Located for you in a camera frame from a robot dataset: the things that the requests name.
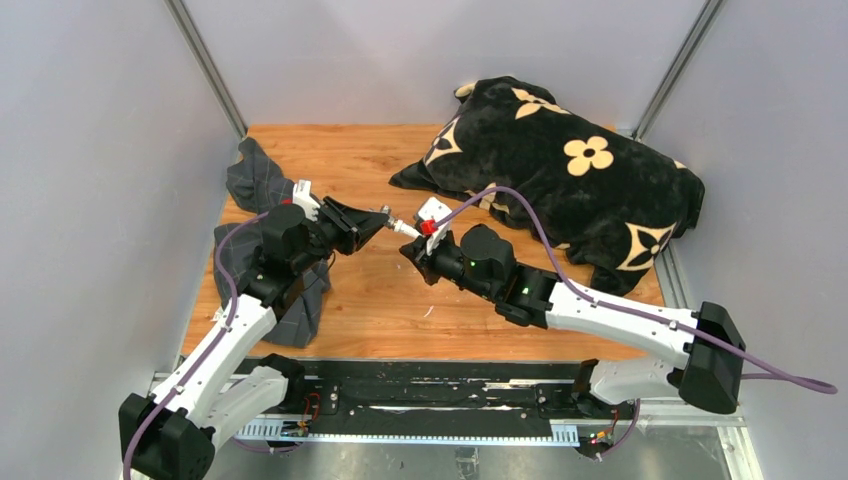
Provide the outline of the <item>black floral plush blanket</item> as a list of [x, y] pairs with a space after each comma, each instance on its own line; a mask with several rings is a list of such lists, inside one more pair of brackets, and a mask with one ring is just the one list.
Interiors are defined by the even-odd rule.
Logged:
[[591, 287], [618, 296], [697, 225], [706, 188], [695, 173], [567, 110], [547, 89], [501, 76], [454, 95], [456, 113], [392, 186], [471, 200], [591, 266]]

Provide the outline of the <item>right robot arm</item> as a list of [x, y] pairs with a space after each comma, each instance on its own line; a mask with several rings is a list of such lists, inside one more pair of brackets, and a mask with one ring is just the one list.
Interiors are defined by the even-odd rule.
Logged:
[[420, 237], [399, 252], [427, 284], [448, 280], [491, 302], [513, 324], [606, 337], [645, 352], [643, 358], [581, 363], [571, 400], [584, 416], [668, 396], [714, 414], [737, 410], [746, 344], [719, 304], [668, 308], [570, 284], [517, 261], [512, 244], [484, 225], [460, 240], [451, 233]]

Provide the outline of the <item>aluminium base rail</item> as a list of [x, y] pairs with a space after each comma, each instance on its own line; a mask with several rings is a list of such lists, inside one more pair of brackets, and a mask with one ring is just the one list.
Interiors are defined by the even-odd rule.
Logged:
[[228, 441], [270, 452], [309, 441], [562, 445], [601, 460], [634, 429], [640, 404], [675, 397], [736, 411], [745, 342], [727, 310], [665, 309], [605, 295], [518, 263], [497, 241], [404, 248], [426, 280], [449, 280], [521, 326], [604, 336], [643, 351], [576, 365], [308, 361], [272, 354], [238, 368], [277, 321], [250, 295], [225, 309], [198, 348], [118, 410], [126, 473], [201, 479]]

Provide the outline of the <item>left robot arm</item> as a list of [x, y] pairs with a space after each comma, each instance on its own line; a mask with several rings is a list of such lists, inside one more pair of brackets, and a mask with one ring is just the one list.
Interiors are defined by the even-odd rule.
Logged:
[[304, 276], [333, 254], [359, 251], [390, 219], [388, 208], [360, 210], [312, 195], [248, 220], [262, 240], [240, 280], [219, 270], [230, 299], [192, 353], [146, 395], [131, 394], [118, 412], [122, 476], [202, 479], [218, 450], [266, 410], [298, 411], [305, 369], [271, 354], [243, 380], [228, 382], [249, 351], [304, 293]]

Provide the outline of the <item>left aluminium frame post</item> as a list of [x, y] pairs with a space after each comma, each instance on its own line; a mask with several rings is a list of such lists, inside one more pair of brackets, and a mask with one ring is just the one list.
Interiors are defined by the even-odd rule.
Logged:
[[232, 129], [239, 138], [247, 135], [248, 125], [226, 85], [188, 6], [182, 0], [165, 0], [179, 31], [206, 78]]

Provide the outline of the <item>right aluminium frame post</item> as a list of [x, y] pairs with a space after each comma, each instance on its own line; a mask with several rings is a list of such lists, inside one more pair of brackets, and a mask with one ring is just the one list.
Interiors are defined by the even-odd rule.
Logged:
[[631, 137], [634, 140], [643, 141], [651, 131], [724, 5], [724, 0], [706, 0], [702, 3], [695, 20], [632, 130]]

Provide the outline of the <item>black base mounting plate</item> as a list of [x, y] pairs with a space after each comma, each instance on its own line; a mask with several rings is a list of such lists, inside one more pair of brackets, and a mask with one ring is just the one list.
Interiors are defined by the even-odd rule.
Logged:
[[620, 439], [644, 407], [576, 401], [578, 363], [307, 360], [301, 393], [238, 436], [285, 441], [577, 445]]

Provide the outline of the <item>metal tee pipe fitting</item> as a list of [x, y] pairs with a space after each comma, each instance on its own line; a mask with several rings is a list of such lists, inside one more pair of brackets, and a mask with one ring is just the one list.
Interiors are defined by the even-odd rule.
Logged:
[[371, 213], [377, 214], [383, 220], [383, 227], [389, 231], [395, 230], [397, 218], [392, 213], [389, 205], [383, 205], [379, 209], [370, 208]]

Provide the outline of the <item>white plastic water faucet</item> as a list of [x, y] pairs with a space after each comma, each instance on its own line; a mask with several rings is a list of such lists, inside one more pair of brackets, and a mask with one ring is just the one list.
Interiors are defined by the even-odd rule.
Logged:
[[410, 238], [416, 239], [422, 236], [422, 234], [412, 225], [407, 224], [403, 220], [396, 219], [391, 227], [392, 231], [395, 233], [406, 235]]

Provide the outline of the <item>grey checked cloth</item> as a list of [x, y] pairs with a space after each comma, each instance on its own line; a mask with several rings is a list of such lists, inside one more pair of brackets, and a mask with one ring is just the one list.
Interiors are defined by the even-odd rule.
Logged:
[[[286, 177], [252, 137], [238, 145], [241, 159], [227, 169], [226, 188], [235, 204], [254, 215], [266, 213], [292, 199], [294, 181]], [[215, 250], [220, 255], [213, 263], [213, 276], [221, 305], [229, 304], [231, 293], [224, 272], [239, 288], [249, 278], [277, 273], [279, 264], [265, 258], [262, 224], [245, 227], [225, 223], [214, 229]], [[304, 291], [284, 312], [277, 325], [263, 339], [277, 346], [305, 348], [319, 333], [324, 297], [331, 287], [331, 264], [321, 260], [303, 274]]]

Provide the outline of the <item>aluminium frame post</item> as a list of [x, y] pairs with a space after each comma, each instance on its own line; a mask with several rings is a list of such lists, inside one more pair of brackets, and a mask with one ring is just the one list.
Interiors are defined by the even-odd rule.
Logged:
[[179, 31], [206, 78], [232, 129], [239, 138], [247, 135], [248, 125], [226, 85], [188, 6], [182, 0], [165, 0]]
[[695, 20], [632, 130], [631, 137], [634, 140], [643, 141], [651, 131], [724, 5], [724, 0], [706, 0], [702, 3]]

